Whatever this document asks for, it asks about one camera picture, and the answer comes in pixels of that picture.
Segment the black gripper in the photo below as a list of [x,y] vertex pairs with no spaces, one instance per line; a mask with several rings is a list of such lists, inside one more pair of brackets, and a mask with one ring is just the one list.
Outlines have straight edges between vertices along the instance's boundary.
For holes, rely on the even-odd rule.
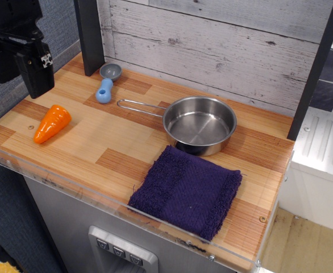
[[0,1],[0,83],[21,75],[31,98],[55,85],[53,57],[36,25],[39,1]]

